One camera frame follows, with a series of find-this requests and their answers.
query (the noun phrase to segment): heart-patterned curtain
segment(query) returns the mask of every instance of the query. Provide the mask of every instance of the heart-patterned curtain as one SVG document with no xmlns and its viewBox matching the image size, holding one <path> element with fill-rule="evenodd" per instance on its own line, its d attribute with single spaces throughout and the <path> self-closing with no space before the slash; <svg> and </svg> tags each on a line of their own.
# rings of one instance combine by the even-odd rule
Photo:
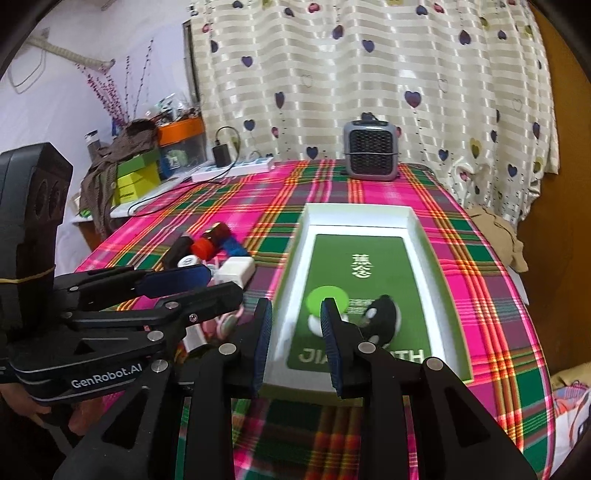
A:
<svg viewBox="0 0 591 480">
<path fill-rule="evenodd" d="M 550 74 L 523 0 L 203 0 L 194 58 L 208 135 L 244 152 L 343 158 L 342 129 L 396 125 L 400 161 L 517 224 L 558 172 Z"/>
</svg>

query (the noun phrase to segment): beige cloth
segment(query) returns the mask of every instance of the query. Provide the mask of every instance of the beige cloth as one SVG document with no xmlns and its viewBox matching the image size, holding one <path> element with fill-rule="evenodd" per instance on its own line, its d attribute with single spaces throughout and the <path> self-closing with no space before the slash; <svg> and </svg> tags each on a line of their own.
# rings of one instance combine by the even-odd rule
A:
<svg viewBox="0 0 591 480">
<path fill-rule="evenodd" d="M 552 390 L 569 387 L 575 382 L 581 382 L 587 386 L 591 385 L 591 362 L 579 365 L 578 367 L 569 368 L 568 370 L 562 370 L 550 377 Z"/>
<path fill-rule="evenodd" d="M 466 213 L 489 241 L 504 266 L 511 267 L 517 273 L 527 272 L 523 243 L 517 240 L 509 222 L 481 206 L 472 207 Z"/>
</svg>

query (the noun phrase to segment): green box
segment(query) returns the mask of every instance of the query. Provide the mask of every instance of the green box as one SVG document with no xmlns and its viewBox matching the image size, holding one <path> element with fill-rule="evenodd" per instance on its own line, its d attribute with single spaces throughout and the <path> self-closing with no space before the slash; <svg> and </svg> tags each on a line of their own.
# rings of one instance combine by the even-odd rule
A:
<svg viewBox="0 0 591 480">
<path fill-rule="evenodd" d="M 160 150 L 158 148 L 136 155 L 134 158 L 117 165 L 117 178 L 120 179 L 124 175 L 138 171 L 158 160 L 160 160 Z"/>
</svg>

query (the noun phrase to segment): black cable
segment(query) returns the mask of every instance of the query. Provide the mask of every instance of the black cable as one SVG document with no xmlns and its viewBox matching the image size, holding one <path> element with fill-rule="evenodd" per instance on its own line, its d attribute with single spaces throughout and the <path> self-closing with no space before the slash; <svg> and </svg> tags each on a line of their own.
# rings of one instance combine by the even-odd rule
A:
<svg viewBox="0 0 591 480">
<path fill-rule="evenodd" d="M 218 138 L 217 138 L 217 137 L 218 137 L 218 135 L 219 135 L 220 131 L 221 131 L 221 130 L 223 130 L 224 128 L 230 128 L 230 129 L 234 130 L 234 131 L 236 132 L 236 135 L 238 136 L 238 147 L 237 147 L 237 149 L 236 149 L 236 159 L 234 160 L 234 162 L 232 163 L 232 165 L 230 165 L 230 166 L 228 167 L 228 169 L 227 169 L 227 170 L 225 170 L 225 171 L 223 171 L 223 172 L 221 172 L 221 173 L 219 173 L 219 174 L 215 175 L 214 177 L 212 177 L 212 178 L 211 178 L 211 179 L 209 179 L 209 180 L 202 180 L 202 181 L 198 181 L 197 183 L 189 183 L 189 184 L 187 184 L 187 185 L 179 185 L 179 186 L 177 186 L 177 187 L 175 187 L 175 188 L 173 188 L 173 189 L 171 189 L 171 190 L 167 190 L 166 192 L 162 192 L 162 193 L 159 193 L 159 194 L 157 194 L 157 195 L 154 195 L 153 197 L 149 197 L 149 198 L 146 198 L 146 199 L 140 200 L 139 202 L 135 202 L 133 205 L 131 205 L 131 206 L 130 206 L 130 207 L 127 209 L 127 216 L 128 216 L 128 217 L 130 217 L 130 218 L 135 218 L 135 217 L 144 217 L 144 216 L 152 215 L 153 213 L 158 213 L 158 212 L 161 212 L 162 210 L 166 210 L 166 209 L 167 209 L 168 207 L 170 207 L 170 206 L 171 206 L 171 205 L 172 205 L 174 202 L 176 202 L 176 201 L 177 201 L 179 198 L 181 198 L 181 195 L 179 195 L 179 196 L 178 196 L 178 197 L 176 197 L 175 199 L 171 200 L 171 201 L 170 201 L 170 202 L 168 202 L 166 205 L 162 205 L 161 207 L 158 207 L 156 210 L 151 210 L 151 211 L 149 211 L 149 212 L 145 212 L 145 213 L 137 213 L 137 214 L 134 214 L 134 215 L 132 215 L 132 214 L 131 214 L 131 209 L 132 209 L 132 208 L 134 208 L 136 205 L 139 205 L 139 204 L 141 204 L 141 203 L 144 203 L 144 202 L 148 202 L 148 201 L 150 201 L 150 200 L 155 200 L 155 199 L 157 199 L 157 198 L 161 197 L 162 195 L 166 195 L 167 193 L 174 192 L 174 191 L 176 191 L 176 190 L 180 190 L 180 189 L 183 189 L 183 188 L 187 188 L 187 187 L 189 187 L 189 189 L 188 189 L 186 192 L 184 192 L 184 193 L 182 194 L 182 195 L 185 195 L 187 192 L 190 192 L 190 191 L 191 191 L 191 189 L 193 189 L 193 188 L 195 188 L 195 187 L 200 187 L 200 186 L 202 186 L 202 185 L 205 185 L 205 184 L 207 184 L 207 183 L 214 183 L 214 184 L 221 185 L 221 184 L 222 184 L 221 182 L 219 182 L 219 181 L 215 181 L 215 180 L 222 180 L 222 179 L 223 179 L 223 177 L 224 177 L 225 175 L 227 175 L 227 173 L 228 173 L 228 172 L 229 172 L 231 169 L 233 169 L 233 168 L 234 168 L 234 166 L 236 165 L 236 162 L 238 162 L 238 158 L 240 157 L 240 146 L 241 146 L 241 139 L 240 139 L 240 134 L 238 133 L 238 130 L 236 130 L 234 127 L 230 127 L 230 126 L 221 127 L 221 128 L 219 128 L 219 129 L 217 130 L 217 132 L 216 132 L 216 135 L 215 135 L 215 140 L 216 140 L 216 143 L 217 143 L 217 144 L 219 143 L 219 140 L 218 140 Z"/>
</svg>

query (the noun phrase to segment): red object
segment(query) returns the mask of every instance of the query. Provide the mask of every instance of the red object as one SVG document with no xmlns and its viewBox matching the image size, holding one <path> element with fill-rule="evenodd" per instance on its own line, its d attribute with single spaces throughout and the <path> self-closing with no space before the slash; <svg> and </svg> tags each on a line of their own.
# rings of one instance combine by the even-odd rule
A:
<svg viewBox="0 0 591 480">
<path fill-rule="evenodd" d="M 223 222 L 217 222 L 205 230 L 200 238 L 191 245 L 191 252 L 201 260 L 210 261 L 220 251 L 222 244 L 232 235 L 230 227 Z"/>
</svg>

